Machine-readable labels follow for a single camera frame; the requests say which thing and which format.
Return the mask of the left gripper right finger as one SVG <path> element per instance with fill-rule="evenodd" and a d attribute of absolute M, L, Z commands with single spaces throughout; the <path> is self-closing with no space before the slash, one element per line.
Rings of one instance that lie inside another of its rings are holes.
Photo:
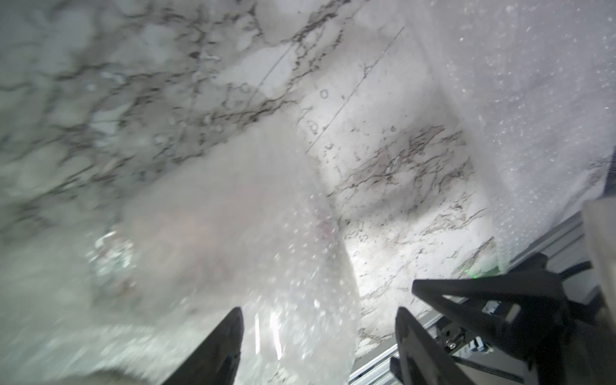
<path fill-rule="evenodd" d="M 396 314 L 394 377 L 402 384 L 473 385 L 473 381 L 436 344 L 404 307 Z"/>

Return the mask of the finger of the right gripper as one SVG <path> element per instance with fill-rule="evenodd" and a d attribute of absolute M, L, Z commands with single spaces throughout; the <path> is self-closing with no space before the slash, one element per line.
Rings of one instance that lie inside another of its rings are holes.
<path fill-rule="evenodd" d="M 532 270 L 477 279 L 415 280 L 412 293 L 468 298 L 564 298 L 558 274 Z"/>
<path fill-rule="evenodd" d="M 440 294 L 418 294 L 418 297 L 439 311 L 446 318 L 481 336 L 487 342 L 520 360 L 528 360 L 534 338 L 515 327 L 512 322 L 469 306 L 455 303 Z"/>

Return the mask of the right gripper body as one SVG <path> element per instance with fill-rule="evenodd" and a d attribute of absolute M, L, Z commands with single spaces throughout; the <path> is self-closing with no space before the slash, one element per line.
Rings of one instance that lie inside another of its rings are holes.
<path fill-rule="evenodd" d="M 569 330 L 547 340 L 529 364 L 525 384 L 614 384 L 615 323 L 595 290 L 587 304 L 569 302 Z"/>

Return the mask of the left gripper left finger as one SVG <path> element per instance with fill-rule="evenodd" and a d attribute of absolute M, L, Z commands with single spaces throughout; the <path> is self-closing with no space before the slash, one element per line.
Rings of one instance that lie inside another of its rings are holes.
<path fill-rule="evenodd" d="M 163 385 L 232 385 L 244 330 L 242 309 L 234 307 Z"/>

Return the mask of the bubble dark red plate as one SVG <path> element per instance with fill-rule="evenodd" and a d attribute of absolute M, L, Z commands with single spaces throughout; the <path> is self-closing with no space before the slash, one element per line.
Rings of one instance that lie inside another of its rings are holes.
<path fill-rule="evenodd" d="M 238 384 L 345 384 L 359 328 L 338 221 L 269 117 L 109 214 L 1 250 L 4 384 L 162 384 L 234 308 Z"/>

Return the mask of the bubble wrap around orange plate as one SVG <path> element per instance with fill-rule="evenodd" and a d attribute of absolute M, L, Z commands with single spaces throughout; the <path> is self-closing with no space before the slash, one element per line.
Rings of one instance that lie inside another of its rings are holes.
<path fill-rule="evenodd" d="M 506 269 L 603 192 L 615 147 L 612 1 L 412 1 Z"/>

